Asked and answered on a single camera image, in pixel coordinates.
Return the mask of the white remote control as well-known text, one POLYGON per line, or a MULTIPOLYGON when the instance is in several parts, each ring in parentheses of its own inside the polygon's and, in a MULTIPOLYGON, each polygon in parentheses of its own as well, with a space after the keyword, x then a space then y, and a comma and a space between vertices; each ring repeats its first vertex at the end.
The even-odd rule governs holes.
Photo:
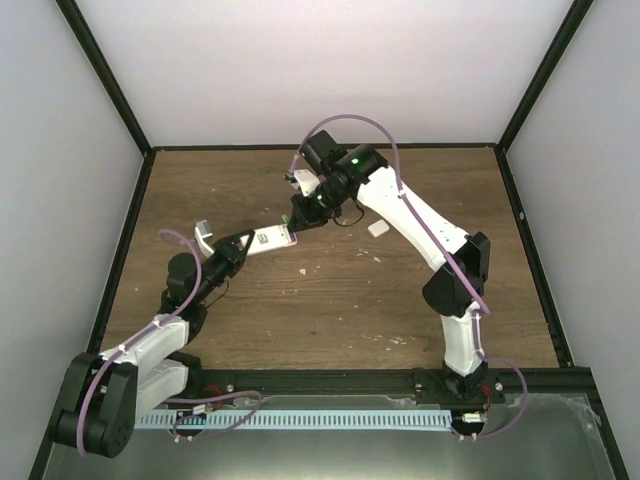
POLYGON ((255 237, 248 256, 255 256, 283 248, 292 247, 287 225, 272 225, 254 230, 255 237))

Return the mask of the white battery compartment cover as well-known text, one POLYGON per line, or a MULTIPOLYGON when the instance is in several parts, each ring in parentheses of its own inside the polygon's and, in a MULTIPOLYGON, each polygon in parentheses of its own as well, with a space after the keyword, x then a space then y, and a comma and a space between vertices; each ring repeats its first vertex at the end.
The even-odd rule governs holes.
POLYGON ((367 227, 367 231, 373 238, 379 238, 389 230, 389 224, 383 219, 380 219, 367 227))

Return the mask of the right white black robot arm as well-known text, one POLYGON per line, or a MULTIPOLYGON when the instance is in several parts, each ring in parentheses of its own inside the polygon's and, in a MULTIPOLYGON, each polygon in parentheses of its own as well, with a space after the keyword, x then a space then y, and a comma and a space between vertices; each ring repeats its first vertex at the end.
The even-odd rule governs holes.
POLYGON ((398 231, 433 272, 422 296, 442 321, 445 393, 458 403, 471 400, 488 370, 478 334, 489 270, 488 237, 481 232, 470 235, 438 214, 371 145, 347 150, 321 130, 303 141, 298 155, 308 167, 287 175, 298 190, 291 199, 289 231, 336 221, 349 200, 398 231))

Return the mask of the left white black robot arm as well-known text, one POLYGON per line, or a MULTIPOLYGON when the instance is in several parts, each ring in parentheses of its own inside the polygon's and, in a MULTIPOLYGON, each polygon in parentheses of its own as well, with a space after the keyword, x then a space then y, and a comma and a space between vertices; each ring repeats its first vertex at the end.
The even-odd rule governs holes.
POLYGON ((66 369, 47 435, 80 455, 119 455, 134 424, 162 405, 203 410, 233 394, 202 398, 198 358, 183 352, 208 315, 207 297, 234 277, 254 251, 256 233, 241 231, 217 240, 206 257, 198 247, 202 231, 168 264, 159 311, 139 331, 98 353, 76 355, 66 369))

